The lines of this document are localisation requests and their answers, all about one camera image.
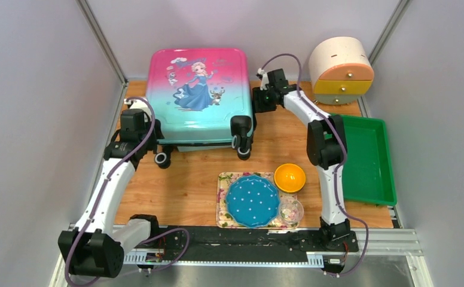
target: yellow drawer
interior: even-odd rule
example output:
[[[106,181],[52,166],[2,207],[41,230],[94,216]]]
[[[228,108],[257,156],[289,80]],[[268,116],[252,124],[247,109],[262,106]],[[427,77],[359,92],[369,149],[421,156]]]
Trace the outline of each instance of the yellow drawer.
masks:
[[[315,94],[365,94],[373,81],[316,81]]]

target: children's suitcase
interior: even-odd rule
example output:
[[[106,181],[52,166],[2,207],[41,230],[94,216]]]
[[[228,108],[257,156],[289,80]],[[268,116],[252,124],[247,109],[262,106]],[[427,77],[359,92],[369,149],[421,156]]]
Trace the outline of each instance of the children's suitcase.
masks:
[[[151,58],[146,98],[160,122],[155,162],[170,153],[232,147],[251,154],[256,126],[244,52],[233,48],[160,50]]]

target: princess print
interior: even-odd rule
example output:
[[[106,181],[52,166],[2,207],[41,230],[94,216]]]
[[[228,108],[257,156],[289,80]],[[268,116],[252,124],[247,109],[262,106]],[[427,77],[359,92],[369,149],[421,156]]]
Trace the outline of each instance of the princess print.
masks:
[[[209,94],[207,80],[213,77],[214,72],[208,75],[206,65],[202,62],[196,62],[191,65],[191,70],[195,73],[194,78],[178,88],[177,92],[172,96],[176,98],[174,103],[181,108],[202,111],[211,105],[213,100]],[[197,81],[197,84],[190,87],[190,83],[195,81]]]

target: clear glass bowl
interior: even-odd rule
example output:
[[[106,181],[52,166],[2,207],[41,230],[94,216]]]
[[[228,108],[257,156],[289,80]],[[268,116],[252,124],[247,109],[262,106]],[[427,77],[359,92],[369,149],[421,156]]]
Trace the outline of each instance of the clear glass bowl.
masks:
[[[286,224],[298,223],[304,216],[303,204],[296,199],[290,198],[281,200],[278,212],[281,220]]]

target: scalloped plate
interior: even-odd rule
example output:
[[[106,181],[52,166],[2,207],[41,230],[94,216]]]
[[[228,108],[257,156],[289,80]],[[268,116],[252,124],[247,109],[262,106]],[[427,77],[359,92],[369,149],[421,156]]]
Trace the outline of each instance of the scalloped plate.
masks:
[[[230,185],[227,197],[228,213],[248,228],[266,226],[278,214],[278,189],[258,175],[242,176]]]

